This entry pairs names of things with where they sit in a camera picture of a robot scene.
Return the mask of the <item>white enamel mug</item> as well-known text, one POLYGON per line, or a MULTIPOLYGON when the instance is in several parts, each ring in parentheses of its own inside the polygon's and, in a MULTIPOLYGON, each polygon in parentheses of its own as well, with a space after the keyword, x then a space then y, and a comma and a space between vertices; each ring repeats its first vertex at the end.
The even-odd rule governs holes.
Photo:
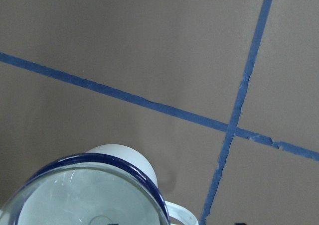
POLYGON ((168 202, 163 198, 158 189, 155 171, 148 160, 136 150, 123 145, 102 145, 85 153, 60 158, 41 168, 29 178, 28 181, 50 170, 80 163, 112 165, 132 174, 150 190, 155 199, 160 202, 160 205, 165 207, 169 217, 169 224, 171 224, 172 220, 176 220, 183 225, 195 225, 198 223, 197 218, 192 212, 180 205, 168 202))

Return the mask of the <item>brown paper table cover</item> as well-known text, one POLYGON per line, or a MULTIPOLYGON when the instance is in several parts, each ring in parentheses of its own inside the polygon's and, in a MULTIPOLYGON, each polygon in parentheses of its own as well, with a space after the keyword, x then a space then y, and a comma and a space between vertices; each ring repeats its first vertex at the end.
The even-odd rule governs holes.
POLYGON ((102 144, 203 225, 319 222, 319 0, 0 0, 0 201, 102 144))

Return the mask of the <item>clear plastic funnel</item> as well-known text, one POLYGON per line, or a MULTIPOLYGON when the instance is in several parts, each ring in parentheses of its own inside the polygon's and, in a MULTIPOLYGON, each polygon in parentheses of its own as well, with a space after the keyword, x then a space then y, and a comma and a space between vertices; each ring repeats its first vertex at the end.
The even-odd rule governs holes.
POLYGON ((28 181, 3 206, 3 225, 167 225, 164 206, 132 174, 80 163, 28 181))

